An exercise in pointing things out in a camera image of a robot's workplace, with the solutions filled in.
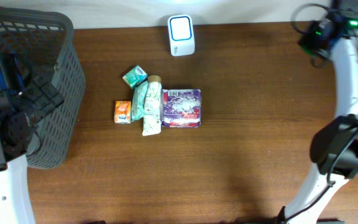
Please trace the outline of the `purple white sanitary pad pack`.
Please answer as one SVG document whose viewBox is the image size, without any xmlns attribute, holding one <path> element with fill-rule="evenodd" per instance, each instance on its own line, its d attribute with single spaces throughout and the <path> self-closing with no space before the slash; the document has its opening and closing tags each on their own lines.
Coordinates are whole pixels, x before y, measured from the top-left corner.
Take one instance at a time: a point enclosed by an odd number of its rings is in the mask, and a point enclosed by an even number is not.
<svg viewBox="0 0 358 224">
<path fill-rule="evenodd" d="M 197 128 L 201 125 L 201 90 L 162 90 L 162 126 Z"/>
</svg>

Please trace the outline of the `white green cosmetic tube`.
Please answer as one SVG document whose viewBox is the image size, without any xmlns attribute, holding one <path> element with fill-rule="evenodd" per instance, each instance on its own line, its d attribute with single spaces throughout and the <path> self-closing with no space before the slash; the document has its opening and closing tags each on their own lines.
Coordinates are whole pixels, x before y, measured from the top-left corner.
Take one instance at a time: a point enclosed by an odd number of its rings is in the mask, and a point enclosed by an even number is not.
<svg viewBox="0 0 358 224">
<path fill-rule="evenodd" d="M 161 78 L 158 75 L 151 75 L 148 77 L 148 87 L 145 95 L 143 117 L 143 136 L 151 136 L 159 134 L 162 129 L 161 124 L 161 99 L 162 99 L 162 84 Z"/>
</svg>

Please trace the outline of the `teal wet wipes pack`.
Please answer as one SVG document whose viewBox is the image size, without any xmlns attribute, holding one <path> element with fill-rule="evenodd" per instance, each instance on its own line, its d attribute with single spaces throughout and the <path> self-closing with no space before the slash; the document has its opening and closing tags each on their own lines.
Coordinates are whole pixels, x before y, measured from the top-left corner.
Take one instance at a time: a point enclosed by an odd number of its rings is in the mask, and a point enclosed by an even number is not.
<svg viewBox="0 0 358 224">
<path fill-rule="evenodd" d="M 148 81 L 142 82 L 138 87 L 135 88 L 134 96 L 132 99 L 131 121 L 137 121 L 144 117 L 144 102 L 147 89 Z"/>
</svg>

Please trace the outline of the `small teal tissue packet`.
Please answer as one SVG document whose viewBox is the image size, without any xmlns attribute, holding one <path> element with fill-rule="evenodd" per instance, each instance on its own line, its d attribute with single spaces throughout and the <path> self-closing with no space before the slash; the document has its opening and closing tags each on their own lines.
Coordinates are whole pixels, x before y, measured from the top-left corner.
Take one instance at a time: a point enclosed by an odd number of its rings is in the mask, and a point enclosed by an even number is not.
<svg viewBox="0 0 358 224">
<path fill-rule="evenodd" d="M 134 89 L 144 82 L 147 77 L 148 74 L 139 65 L 136 65 L 129 70 L 122 79 L 131 89 Z"/>
</svg>

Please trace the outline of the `orange small box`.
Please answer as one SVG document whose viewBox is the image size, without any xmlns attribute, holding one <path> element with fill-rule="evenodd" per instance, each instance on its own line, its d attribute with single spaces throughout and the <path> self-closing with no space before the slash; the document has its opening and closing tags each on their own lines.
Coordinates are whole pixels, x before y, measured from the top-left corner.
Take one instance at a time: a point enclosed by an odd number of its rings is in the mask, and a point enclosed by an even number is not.
<svg viewBox="0 0 358 224">
<path fill-rule="evenodd" d="M 114 108 L 114 122 L 118 124 L 131 123 L 131 102 L 116 101 Z"/>
</svg>

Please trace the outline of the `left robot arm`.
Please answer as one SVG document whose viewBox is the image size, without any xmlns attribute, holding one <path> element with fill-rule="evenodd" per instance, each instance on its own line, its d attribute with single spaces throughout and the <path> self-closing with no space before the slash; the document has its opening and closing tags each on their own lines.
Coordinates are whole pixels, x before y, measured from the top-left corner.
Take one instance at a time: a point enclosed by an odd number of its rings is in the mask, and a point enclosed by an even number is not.
<svg viewBox="0 0 358 224">
<path fill-rule="evenodd" d="M 0 54 L 0 223 L 35 223 L 27 159 L 44 144 L 37 123 L 64 102 L 45 76 Z"/>
</svg>

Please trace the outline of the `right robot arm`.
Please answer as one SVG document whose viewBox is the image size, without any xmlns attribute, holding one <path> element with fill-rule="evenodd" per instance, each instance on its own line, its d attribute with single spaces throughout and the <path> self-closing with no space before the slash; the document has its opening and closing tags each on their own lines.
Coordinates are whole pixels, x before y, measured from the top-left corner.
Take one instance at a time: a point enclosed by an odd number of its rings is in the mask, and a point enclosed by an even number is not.
<svg viewBox="0 0 358 224">
<path fill-rule="evenodd" d="M 297 196 L 275 223 L 319 223 L 334 194 L 358 173 L 358 1 L 331 1 L 326 14 L 301 31 L 299 46 L 323 63 L 336 79 L 334 120 L 311 142 L 311 169 Z"/>
</svg>

